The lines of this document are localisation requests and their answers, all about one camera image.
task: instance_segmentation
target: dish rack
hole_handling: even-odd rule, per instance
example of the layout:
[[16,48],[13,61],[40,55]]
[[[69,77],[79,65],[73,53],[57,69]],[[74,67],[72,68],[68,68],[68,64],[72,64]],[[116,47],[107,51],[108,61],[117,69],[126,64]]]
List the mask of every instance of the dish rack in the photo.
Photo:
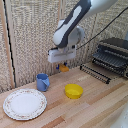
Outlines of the dish rack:
[[[92,63],[112,71],[119,76],[128,78],[128,41],[119,38],[109,38],[98,42],[97,52],[92,55]],[[111,78],[103,75],[100,71],[89,68],[86,64],[80,66],[92,76],[109,84]]]

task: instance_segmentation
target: plate rim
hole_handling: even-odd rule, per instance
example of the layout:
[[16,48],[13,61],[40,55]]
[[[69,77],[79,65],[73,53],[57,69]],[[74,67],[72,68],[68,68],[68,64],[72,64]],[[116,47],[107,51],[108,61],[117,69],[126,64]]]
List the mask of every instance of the plate rim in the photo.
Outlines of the plate rim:
[[[7,113],[7,110],[5,109],[5,103],[6,103],[6,101],[7,101],[7,98],[8,98],[10,95],[12,95],[13,93],[18,92],[18,91],[20,91],[20,90],[33,90],[33,91],[37,91],[37,92],[41,93],[41,95],[43,95],[43,96],[44,96],[44,99],[45,99],[45,107],[44,107],[43,111],[41,111],[40,113],[38,113],[36,116],[31,116],[31,118],[26,118],[26,119],[17,119],[17,118],[13,118],[13,116],[11,116],[10,114],[8,114],[8,113]],[[19,89],[19,90],[16,90],[16,91],[10,93],[10,94],[6,97],[6,99],[4,100],[4,103],[3,103],[4,112],[5,112],[10,118],[15,119],[15,120],[31,120],[31,119],[34,119],[34,118],[38,117],[39,115],[41,115],[41,114],[44,112],[44,110],[46,109],[46,106],[47,106],[47,100],[46,100],[45,95],[44,95],[42,92],[40,92],[40,91],[38,91],[38,90],[36,90],[36,89],[29,89],[29,88],[26,88],[26,89]]]

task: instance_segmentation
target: woven wall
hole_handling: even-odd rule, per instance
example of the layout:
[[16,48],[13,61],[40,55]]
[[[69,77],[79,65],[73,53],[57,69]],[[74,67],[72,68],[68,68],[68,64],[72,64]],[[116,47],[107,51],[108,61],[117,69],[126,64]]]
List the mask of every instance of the woven wall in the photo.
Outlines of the woven wall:
[[4,14],[3,2],[0,0],[0,93],[12,89],[13,80],[12,80],[12,70],[10,70],[11,58],[8,54],[8,39],[5,26],[5,14]]
[[53,33],[57,28],[59,0],[9,0],[6,2],[10,29],[14,31],[17,86],[35,81],[38,73],[52,75],[54,66],[48,50],[55,47]]
[[[65,0],[65,12],[64,12],[65,18],[68,16],[69,12],[73,9],[73,7],[77,4],[78,1],[79,0]],[[96,15],[93,15],[92,17],[89,17],[78,24],[85,30],[85,40],[81,44],[78,44],[77,48],[80,47],[82,44],[86,43],[91,38],[95,17]],[[88,45],[80,48],[77,51],[76,58],[71,61],[67,61],[70,68],[80,66],[82,63],[87,62],[86,53],[89,50],[88,48],[89,48]]]
[[[128,0],[118,0],[118,2],[116,2],[109,10],[99,13],[97,16],[93,36],[105,28],[108,23],[110,23],[126,7],[128,7]],[[92,53],[96,51],[97,41],[110,37],[125,39],[127,31],[128,10],[126,10],[104,32],[102,32],[94,41],[90,43],[89,52],[87,53],[88,60],[91,60]]]

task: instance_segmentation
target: wicker backdrop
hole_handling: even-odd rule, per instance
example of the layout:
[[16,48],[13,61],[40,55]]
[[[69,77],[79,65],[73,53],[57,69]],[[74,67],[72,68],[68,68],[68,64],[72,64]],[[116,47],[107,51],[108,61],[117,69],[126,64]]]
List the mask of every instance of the wicker backdrop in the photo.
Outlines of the wicker backdrop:
[[16,86],[35,81],[38,73],[52,75],[54,67],[47,59],[48,50],[55,47],[52,38],[57,28],[59,0],[8,0],[6,5],[13,32],[10,35]]

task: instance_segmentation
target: black cable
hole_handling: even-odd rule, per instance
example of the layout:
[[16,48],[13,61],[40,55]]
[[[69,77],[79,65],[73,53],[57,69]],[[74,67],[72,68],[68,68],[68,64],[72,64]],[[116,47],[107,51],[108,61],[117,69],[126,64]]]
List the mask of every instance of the black cable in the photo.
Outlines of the black cable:
[[11,39],[10,39],[10,30],[9,30],[9,23],[8,23],[8,18],[7,18],[7,7],[5,0],[3,0],[4,3],[4,10],[5,10],[5,17],[6,17],[6,24],[7,24],[7,32],[8,32],[8,39],[9,39],[9,45],[10,45],[10,54],[11,54],[11,60],[12,60],[12,67],[13,67],[13,76],[14,76],[14,82],[15,82],[15,87],[16,87],[16,76],[15,76],[15,67],[14,67],[14,59],[12,55],[12,44],[11,44]]
[[90,39],[87,43],[83,44],[82,46],[80,46],[79,48],[77,48],[76,50],[80,49],[81,47],[85,46],[86,44],[88,44],[90,41],[92,41],[94,38],[96,38],[98,35],[100,35],[100,33],[102,33],[107,27],[110,26],[110,24],[112,24],[122,13],[124,13],[124,11],[126,11],[128,9],[128,7],[126,7],[116,18],[114,18],[102,31],[100,31],[96,36],[94,36],[92,39]]

